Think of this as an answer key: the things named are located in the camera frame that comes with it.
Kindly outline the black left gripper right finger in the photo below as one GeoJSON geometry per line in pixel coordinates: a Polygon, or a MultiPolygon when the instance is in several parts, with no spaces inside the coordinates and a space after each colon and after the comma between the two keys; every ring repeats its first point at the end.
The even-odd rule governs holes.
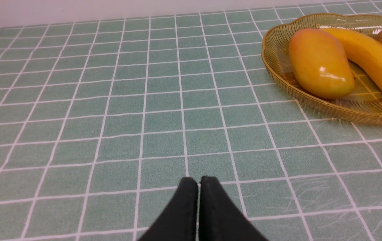
{"type": "Polygon", "coordinates": [[[216,177],[201,178],[200,241],[267,241],[240,212],[216,177]]]}

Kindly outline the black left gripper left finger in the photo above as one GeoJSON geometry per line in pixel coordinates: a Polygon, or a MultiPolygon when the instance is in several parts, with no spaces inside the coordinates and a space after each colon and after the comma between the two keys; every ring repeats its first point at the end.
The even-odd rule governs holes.
{"type": "Polygon", "coordinates": [[[194,241],[196,239],[198,184],[183,177],[158,218],[140,241],[194,241]]]}

